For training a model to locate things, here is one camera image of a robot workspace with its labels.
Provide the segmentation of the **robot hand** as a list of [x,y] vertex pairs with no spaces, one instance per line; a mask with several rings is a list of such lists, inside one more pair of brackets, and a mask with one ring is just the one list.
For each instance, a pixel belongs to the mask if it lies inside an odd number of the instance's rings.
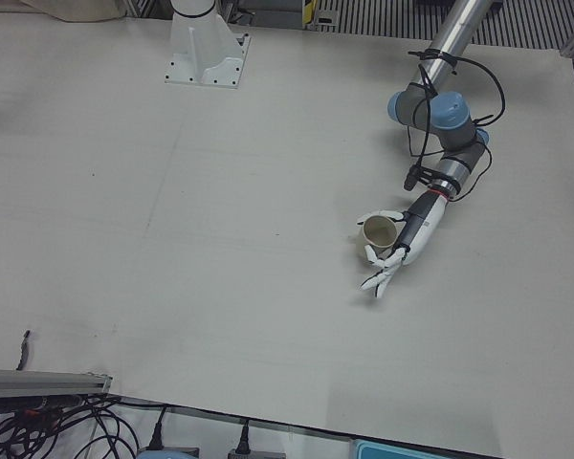
[[392,224],[404,223],[387,258],[379,258],[372,244],[364,245],[366,261],[378,271],[360,285],[362,291],[374,289],[376,298],[383,296],[397,271],[414,262],[426,247],[444,215],[448,202],[449,199],[443,192],[428,189],[407,210],[376,210],[358,219],[357,225],[361,227],[372,217],[388,218]]

